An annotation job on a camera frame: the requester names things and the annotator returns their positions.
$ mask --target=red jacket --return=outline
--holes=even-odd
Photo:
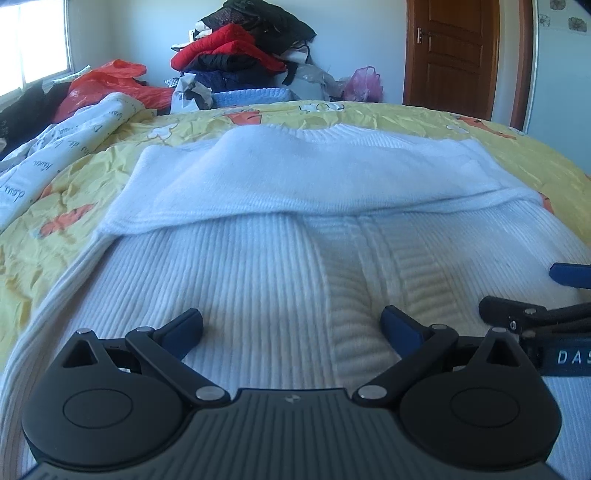
[[[187,45],[170,61],[170,66],[182,72],[197,56],[205,53],[250,55],[270,72],[284,72],[285,64],[255,46],[255,38],[244,28],[228,24],[207,37]]]

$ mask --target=wooden door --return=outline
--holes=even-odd
[[[499,0],[408,0],[404,103],[490,120]]]

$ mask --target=pink plastic bag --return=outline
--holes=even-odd
[[[347,102],[381,102],[384,98],[384,87],[375,68],[365,67],[357,70],[345,86],[343,98]]]

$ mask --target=window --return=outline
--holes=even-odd
[[[0,8],[0,96],[69,71],[66,0]]]

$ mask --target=orange plastic bag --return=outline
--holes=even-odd
[[[146,108],[162,109],[170,106],[173,88],[146,87],[134,78],[147,72],[146,66],[114,60],[74,80],[66,99],[61,103],[53,123],[70,118],[80,108],[99,103],[108,94],[121,92],[144,104]]]

